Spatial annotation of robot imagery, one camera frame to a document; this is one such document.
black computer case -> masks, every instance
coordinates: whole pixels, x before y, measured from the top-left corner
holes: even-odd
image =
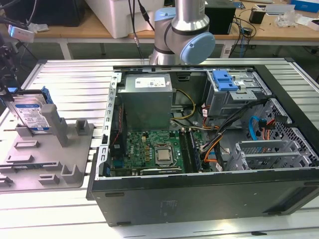
[[[209,32],[228,35],[236,7],[229,0],[206,0],[205,14],[209,17]]]
[[[11,0],[0,0],[5,5]],[[34,0],[22,0],[5,9],[5,14],[12,20],[26,22],[33,10]],[[84,0],[38,0],[33,23],[79,26],[85,13]]]

motherboard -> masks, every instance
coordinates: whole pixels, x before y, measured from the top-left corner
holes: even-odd
[[[199,130],[191,132],[194,153],[198,154],[200,146],[204,144]],[[123,160],[113,160],[115,169],[155,169],[175,168],[185,173],[185,149],[181,137],[184,133],[174,131],[144,131],[128,132],[127,154]]]

aluminum workbench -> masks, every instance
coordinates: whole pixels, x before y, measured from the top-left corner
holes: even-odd
[[[296,63],[285,59],[209,59],[209,65],[264,64],[293,100],[319,128],[319,87]],[[67,123],[88,119],[95,125],[84,184],[69,191],[0,195],[0,238],[251,238],[263,232],[269,238],[319,238],[319,198],[289,216],[142,225],[110,228],[94,201],[87,201],[93,153],[100,144],[106,99],[113,66],[148,65],[144,60],[63,60],[38,64],[25,89],[46,86]],[[6,110],[0,117],[0,157],[7,154],[16,132],[16,120]]]

green motherboard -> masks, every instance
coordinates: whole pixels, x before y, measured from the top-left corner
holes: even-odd
[[[199,149],[204,144],[201,132],[194,130],[193,135],[194,143]],[[160,154],[158,152],[160,149],[164,149],[165,152],[162,152],[167,153],[167,155],[169,153],[170,157],[172,157],[171,162],[167,163],[167,165],[165,165],[165,161],[159,161]],[[114,162],[115,168],[158,168],[159,166],[166,166],[177,167],[184,172],[179,131],[128,132],[127,155],[124,157],[122,165],[116,165],[116,163]]]

yellow wire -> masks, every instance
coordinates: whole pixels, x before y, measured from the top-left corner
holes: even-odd
[[[191,117],[194,113],[195,113],[195,110],[196,110],[196,104],[195,104],[195,102],[192,100],[192,98],[188,95],[188,94],[186,94],[186,92],[184,92],[184,91],[182,91],[182,90],[180,90],[180,89],[176,89],[176,91],[179,91],[179,92],[182,92],[187,98],[189,98],[190,99],[190,101],[192,102],[192,104],[193,104],[193,110],[191,111],[191,113],[189,114],[189,115],[187,115],[187,116],[183,116],[183,117],[174,117],[174,118],[172,118],[172,120],[183,120],[183,119],[186,119],[186,118],[189,118],[189,117]]]

